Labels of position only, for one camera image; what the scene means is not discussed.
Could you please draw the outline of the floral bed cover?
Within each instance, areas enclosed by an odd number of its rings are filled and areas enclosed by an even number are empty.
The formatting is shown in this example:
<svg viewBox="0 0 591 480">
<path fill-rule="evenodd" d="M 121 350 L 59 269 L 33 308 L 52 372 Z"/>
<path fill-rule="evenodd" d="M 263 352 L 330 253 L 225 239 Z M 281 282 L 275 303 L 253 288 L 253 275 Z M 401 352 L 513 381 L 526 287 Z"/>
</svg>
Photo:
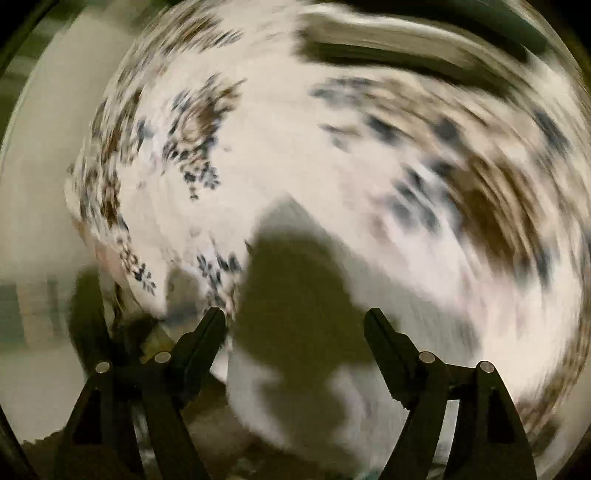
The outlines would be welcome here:
<svg viewBox="0 0 591 480">
<path fill-rule="evenodd" d="M 526 65 L 497 95 L 308 56 L 317 4 L 441 22 Z M 214 374 L 260 439 L 378 470 L 406 414 L 363 339 L 495 364 L 538 474 L 590 422 L 590 88 L 524 1 L 184 1 L 137 37 L 65 181 L 132 312 L 228 318 Z"/>
</svg>

